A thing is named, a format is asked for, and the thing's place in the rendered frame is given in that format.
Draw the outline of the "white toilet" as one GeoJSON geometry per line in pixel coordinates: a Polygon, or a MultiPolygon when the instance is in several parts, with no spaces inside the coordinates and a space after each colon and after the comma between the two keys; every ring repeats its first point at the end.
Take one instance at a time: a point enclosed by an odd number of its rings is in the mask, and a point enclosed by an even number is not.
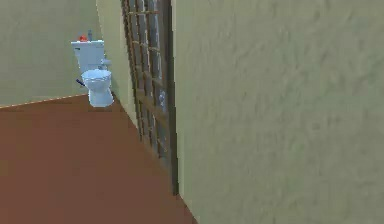
{"type": "Polygon", "coordinates": [[[81,83],[88,90],[92,107],[108,107],[114,99],[111,92],[111,62],[105,56],[104,41],[72,41],[72,49],[81,73],[81,83]]]}

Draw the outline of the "brown glass-paned door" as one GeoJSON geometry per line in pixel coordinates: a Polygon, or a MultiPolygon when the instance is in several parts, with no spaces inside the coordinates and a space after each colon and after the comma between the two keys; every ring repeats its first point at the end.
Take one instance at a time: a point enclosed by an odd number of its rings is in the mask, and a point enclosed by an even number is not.
{"type": "Polygon", "coordinates": [[[120,0],[139,138],[179,193],[171,0],[120,0]],[[166,94],[166,110],[159,92],[166,94]]]}

